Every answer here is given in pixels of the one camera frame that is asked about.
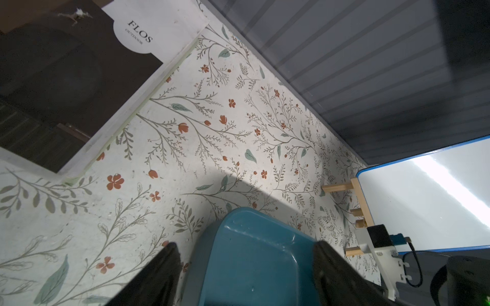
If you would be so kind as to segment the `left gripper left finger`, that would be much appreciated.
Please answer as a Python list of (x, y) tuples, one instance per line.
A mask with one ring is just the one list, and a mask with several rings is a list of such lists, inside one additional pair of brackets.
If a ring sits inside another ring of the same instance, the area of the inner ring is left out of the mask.
[(114, 306), (172, 305), (182, 270), (177, 244), (164, 247), (114, 298)]

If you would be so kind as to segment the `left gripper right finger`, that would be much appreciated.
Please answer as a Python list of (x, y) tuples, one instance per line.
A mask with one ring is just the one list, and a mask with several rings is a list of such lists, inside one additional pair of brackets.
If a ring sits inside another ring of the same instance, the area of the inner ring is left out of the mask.
[(322, 305), (396, 305), (325, 241), (313, 245), (313, 281)]

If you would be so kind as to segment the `teal plastic storage tray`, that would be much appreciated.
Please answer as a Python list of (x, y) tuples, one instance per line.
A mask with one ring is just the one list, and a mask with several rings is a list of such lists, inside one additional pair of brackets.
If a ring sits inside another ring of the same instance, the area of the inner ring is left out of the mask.
[(256, 210), (233, 210), (196, 242), (180, 304), (320, 305), (314, 243)]

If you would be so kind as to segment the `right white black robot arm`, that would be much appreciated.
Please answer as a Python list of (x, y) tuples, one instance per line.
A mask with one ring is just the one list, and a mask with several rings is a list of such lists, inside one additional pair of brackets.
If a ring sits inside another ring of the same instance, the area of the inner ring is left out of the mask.
[(406, 274), (420, 287), (398, 284), (399, 297), (410, 305), (489, 305), (489, 249), (406, 253)]

